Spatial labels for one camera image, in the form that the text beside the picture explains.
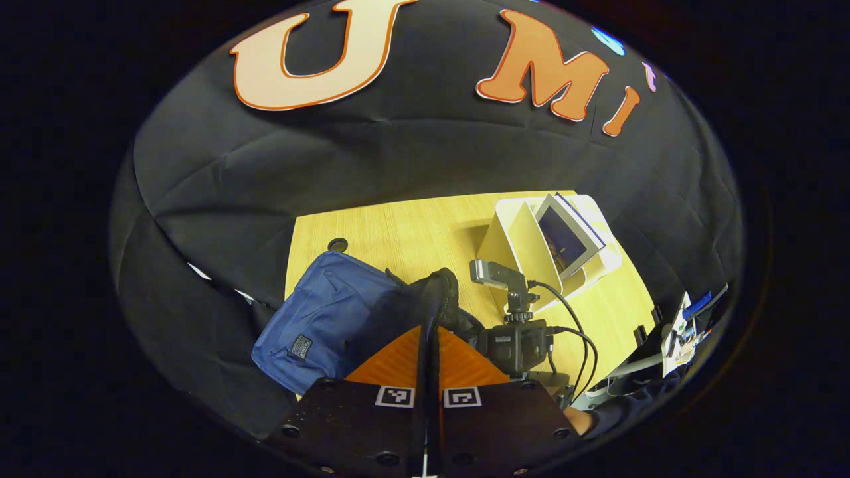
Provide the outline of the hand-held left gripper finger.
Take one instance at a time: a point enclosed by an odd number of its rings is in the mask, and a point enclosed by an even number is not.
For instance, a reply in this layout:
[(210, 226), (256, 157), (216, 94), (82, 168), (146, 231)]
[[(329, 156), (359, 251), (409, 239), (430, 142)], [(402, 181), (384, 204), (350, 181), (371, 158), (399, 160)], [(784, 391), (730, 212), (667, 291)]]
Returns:
[(412, 477), (427, 467), (427, 333), (415, 327), (346, 379), (319, 378), (263, 441), (313, 477)]
[(437, 330), (434, 443), (442, 477), (529, 477), (580, 447), (582, 436), (537, 379), (512, 380)]

